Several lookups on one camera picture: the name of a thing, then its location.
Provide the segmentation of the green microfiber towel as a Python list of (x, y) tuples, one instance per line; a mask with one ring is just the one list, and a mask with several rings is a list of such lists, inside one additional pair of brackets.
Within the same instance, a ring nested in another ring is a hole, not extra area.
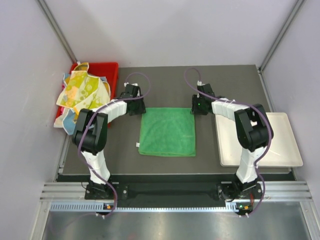
[(194, 157), (195, 116), (185, 107), (148, 107), (141, 118), (138, 143), (141, 155)]

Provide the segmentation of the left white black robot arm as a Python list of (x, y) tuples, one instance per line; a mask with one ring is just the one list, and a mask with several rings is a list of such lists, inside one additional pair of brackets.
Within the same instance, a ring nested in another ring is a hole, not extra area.
[(110, 199), (114, 187), (109, 182), (111, 173), (107, 168), (104, 148), (107, 143), (108, 125), (124, 115), (146, 113), (141, 88), (138, 84), (125, 83), (124, 92), (119, 98), (95, 108), (80, 110), (75, 125), (72, 142), (87, 165), (90, 178), (86, 186), (86, 199)]

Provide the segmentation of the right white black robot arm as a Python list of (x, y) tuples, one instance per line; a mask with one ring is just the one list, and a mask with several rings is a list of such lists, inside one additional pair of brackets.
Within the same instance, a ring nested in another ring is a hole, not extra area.
[(233, 192), (239, 198), (249, 195), (257, 184), (259, 160), (274, 137), (265, 108), (261, 104), (240, 104), (225, 97), (216, 97), (211, 85), (197, 82), (192, 96), (191, 114), (225, 117), (235, 123), (236, 136), (242, 147), (240, 164), (233, 181)]

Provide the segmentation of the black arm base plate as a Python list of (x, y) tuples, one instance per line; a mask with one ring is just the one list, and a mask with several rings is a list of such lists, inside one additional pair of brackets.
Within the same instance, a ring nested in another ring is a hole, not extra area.
[(116, 200), (120, 208), (196, 208), (262, 198), (262, 185), (234, 174), (114, 174), (108, 183), (86, 183), (86, 200)]

